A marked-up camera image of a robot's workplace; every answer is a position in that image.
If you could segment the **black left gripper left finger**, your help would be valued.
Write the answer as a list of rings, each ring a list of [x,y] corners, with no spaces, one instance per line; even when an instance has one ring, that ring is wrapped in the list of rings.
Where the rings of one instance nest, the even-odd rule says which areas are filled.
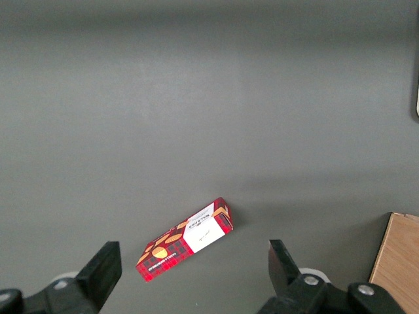
[[[120,243],[108,241],[76,274],[25,299],[26,313],[99,313],[122,275]]]

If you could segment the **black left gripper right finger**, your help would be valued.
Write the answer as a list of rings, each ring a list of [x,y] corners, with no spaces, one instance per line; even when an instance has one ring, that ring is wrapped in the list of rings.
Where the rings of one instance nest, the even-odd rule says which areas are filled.
[[[327,283],[317,275],[301,273],[279,239],[269,241],[268,273],[276,295],[268,299],[259,314],[321,311],[327,298]]]

